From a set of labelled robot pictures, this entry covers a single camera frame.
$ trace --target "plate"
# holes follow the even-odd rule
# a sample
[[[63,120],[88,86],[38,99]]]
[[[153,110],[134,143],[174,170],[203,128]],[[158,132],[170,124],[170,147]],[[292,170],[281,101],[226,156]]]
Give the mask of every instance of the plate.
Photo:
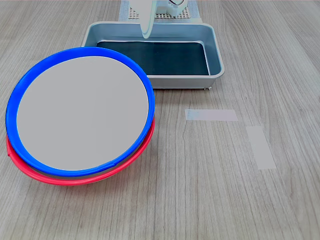
[[[58,52],[31,68],[7,105],[7,136],[33,168],[83,177],[115,167],[147,135],[155,96],[144,71],[100,47]]]
[[[25,161],[19,157],[19,155],[15,152],[13,147],[11,146],[11,143],[9,141],[9,138],[6,138],[6,147],[8,156],[11,158],[13,163],[17,166],[18,169],[20,169],[24,174],[27,176],[46,183],[50,185],[59,185],[59,186],[78,186],[78,185],[86,185],[86,184],[92,184],[95,182],[102,181],[104,179],[107,179],[120,171],[124,170],[128,166],[130,166],[147,148],[148,144],[151,141],[151,138],[155,131],[155,120],[152,121],[151,128],[149,129],[149,132],[147,133],[146,137],[144,138],[141,146],[138,148],[138,150],[131,156],[131,158],[124,162],[123,164],[117,166],[116,168],[112,169],[111,171],[108,171],[106,173],[102,173],[100,175],[96,175],[93,177],[87,177],[82,179],[61,179],[61,178],[54,178],[50,176],[43,175],[34,169],[32,169]]]

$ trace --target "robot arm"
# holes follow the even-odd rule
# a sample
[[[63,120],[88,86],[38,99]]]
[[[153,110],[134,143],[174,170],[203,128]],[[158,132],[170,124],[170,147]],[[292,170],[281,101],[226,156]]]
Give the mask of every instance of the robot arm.
[[[130,0],[130,7],[139,14],[142,35],[148,39],[156,14],[177,17],[187,6],[188,0]]]

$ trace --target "wooden table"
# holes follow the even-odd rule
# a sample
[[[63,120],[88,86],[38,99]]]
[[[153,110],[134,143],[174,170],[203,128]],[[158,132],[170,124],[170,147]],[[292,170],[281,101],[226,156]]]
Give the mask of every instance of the wooden table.
[[[211,90],[156,90],[156,129],[123,172],[46,185],[7,157],[5,112],[19,79],[79,47],[120,1],[0,1],[1,240],[319,240],[320,1],[203,1],[225,74]],[[238,121],[186,121],[232,109]],[[261,126],[276,169],[257,167]]]

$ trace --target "blue plate rim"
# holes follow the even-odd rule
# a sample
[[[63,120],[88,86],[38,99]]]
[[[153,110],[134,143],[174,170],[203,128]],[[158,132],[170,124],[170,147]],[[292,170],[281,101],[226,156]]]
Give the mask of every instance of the blue plate rim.
[[[141,79],[146,93],[148,97],[148,115],[145,126],[139,135],[138,139],[134,142],[134,144],[127,149],[122,155],[118,156],[114,160],[106,162],[100,166],[96,166],[89,169],[83,170],[63,170],[57,169],[50,166],[47,166],[40,161],[36,160],[23,146],[19,133],[18,133],[18,126],[17,126],[17,115],[20,102],[22,97],[30,84],[44,71],[47,69],[60,64],[62,62],[76,59],[76,58],[83,58],[83,57],[107,57],[117,60],[131,70],[133,70],[138,77]],[[147,76],[147,74],[143,71],[143,69],[135,63],[129,57],[119,53],[117,51],[106,49],[102,47],[75,47],[67,50],[63,50],[57,52],[43,60],[39,63],[34,65],[17,83],[15,88],[13,89],[10,99],[7,104],[6,114],[5,114],[5,125],[6,125],[6,132],[9,138],[9,141],[15,150],[15,152],[30,166],[42,171],[44,173],[60,176],[60,177],[82,177],[92,174],[97,174],[99,172],[105,171],[109,168],[115,167],[118,163],[120,163],[123,159],[127,158],[130,154],[132,154],[136,148],[141,144],[141,142],[146,137],[154,118],[155,114],[155,94],[151,82]]]

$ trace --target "red plate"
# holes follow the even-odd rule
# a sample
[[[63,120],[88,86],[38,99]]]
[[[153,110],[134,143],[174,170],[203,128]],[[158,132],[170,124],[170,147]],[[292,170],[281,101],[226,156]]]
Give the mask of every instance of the red plate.
[[[104,179],[107,179],[118,172],[124,170],[127,168],[130,164],[132,164],[147,148],[148,144],[151,141],[151,138],[154,134],[155,131],[155,119],[153,119],[151,128],[149,129],[149,132],[145,136],[141,146],[139,149],[132,155],[132,157],[127,160],[125,163],[119,165],[118,167],[112,169],[111,171],[108,171],[106,173],[103,173],[98,176],[93,176],[93,177],[88,177],[88,178],[83,178],[83,179],[58,179],[58,178],[53,178],[49,176],[45,176],[35,170],[33,170],[28,164],[23,161],[19,155],[15,152],[13,147],[11,146],[11,143],[9,141],[8,136],[6,137],[6,148],[8,152],[8,156],[12,159],[13,163],[27,176],[46,183],[46,184],[51,184],[51,185],[59,185],[59,186],[78,186],[78,185],[85,185],[85,184],[92,184]]]

